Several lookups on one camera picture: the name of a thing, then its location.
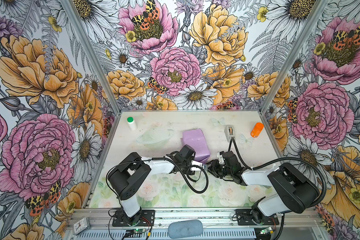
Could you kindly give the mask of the pink wrapping paper sheet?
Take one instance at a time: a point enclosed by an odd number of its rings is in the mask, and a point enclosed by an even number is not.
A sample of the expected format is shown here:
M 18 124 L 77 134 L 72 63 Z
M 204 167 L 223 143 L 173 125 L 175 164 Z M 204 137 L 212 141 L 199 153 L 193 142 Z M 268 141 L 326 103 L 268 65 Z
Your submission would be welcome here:
M 189 145 L 195 150 L 195 161 L 206 164 L 211 156 L 206 138 L 201 129 L 188 130 L 183 132 L 182 144 Z

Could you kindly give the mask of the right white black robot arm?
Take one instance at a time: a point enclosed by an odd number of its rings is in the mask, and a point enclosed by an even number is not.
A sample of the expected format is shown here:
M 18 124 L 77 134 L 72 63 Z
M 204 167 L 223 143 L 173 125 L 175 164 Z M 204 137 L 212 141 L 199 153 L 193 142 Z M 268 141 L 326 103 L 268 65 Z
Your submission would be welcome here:
M 237 213 L 239 221 L 246 220 L 252 225 L 262 225 L 277 213 L 301 214 L 324 197 L 311 180 L 287 162 L 287 158 L 279 158 L 247 169 L 241 166 L 232 151 L 220 152 L 218 156 L 217 160 L 207 164 L 208 172 L 214 177 L 232 180 L 241 186 L 272 187 L 276 191 L 274 195 L 256 201 L 250 211 Z

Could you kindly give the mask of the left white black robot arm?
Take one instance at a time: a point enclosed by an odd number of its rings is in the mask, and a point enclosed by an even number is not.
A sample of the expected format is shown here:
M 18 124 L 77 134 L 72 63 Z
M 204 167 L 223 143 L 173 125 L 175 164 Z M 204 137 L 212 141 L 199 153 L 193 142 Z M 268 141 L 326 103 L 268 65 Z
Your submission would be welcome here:
M 188 145 L 183 146 L 180 151 L 157 158 L 146 158 L 132 152 L 107 172 L 106 184 L 116 194 L 124 215 L 129 219 L 139 218 L 142 208 L 136 194 L 150 176 L 179 173 L 194 193 L 202 194 L 208 189 L 206 167 L 196 162 L 195 156 L 195 150 Z M 196 190 L 191 184 L 197 182 L 191 178 L 195 172 L 205 176 L 206 185 L 202 190 Z

